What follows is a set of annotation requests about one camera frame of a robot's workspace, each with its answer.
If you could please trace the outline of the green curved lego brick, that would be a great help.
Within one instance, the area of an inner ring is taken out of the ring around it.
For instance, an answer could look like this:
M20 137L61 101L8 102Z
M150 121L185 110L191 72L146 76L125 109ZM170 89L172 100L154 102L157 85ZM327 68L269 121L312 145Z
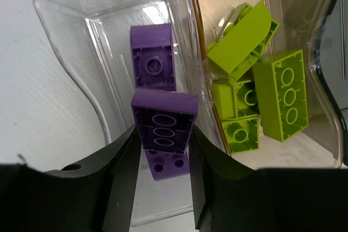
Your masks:
M271 28L271 14L257 3L207 52L210 70L227 84L236 83L260 58Z

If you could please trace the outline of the purple sloped lego brick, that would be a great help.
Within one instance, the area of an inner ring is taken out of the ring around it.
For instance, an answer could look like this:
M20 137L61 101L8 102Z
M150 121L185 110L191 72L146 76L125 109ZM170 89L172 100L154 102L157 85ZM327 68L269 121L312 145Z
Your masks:
M176 91L172 24L131 26L129 37L135 87Z

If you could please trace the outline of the purple long lego brick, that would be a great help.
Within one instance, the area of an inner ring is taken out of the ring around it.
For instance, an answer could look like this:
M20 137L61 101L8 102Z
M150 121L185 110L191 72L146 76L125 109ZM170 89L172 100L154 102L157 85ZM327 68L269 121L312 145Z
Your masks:
M143 148L185 154L198 115L198 96L138 88L131 100Z

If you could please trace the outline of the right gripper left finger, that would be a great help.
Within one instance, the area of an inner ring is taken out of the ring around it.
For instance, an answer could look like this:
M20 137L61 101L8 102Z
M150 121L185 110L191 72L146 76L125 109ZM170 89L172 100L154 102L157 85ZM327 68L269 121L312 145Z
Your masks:
M134 127L61 170L1 165L1 231L128 231L141 141Z

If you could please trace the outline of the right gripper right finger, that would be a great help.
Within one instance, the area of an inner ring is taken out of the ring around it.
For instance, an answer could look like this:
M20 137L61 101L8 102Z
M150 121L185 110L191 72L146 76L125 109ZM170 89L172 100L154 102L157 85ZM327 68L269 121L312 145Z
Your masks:
M189 144L199 231L347 231L347 170L253 170L215 147L199 128Z

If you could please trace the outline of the green long lego brick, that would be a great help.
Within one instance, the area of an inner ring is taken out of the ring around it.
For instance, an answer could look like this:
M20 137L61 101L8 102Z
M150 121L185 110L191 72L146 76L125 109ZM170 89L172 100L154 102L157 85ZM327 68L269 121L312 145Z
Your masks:
M284 142L309 125L303 51L283 50L253 66L263 134Z

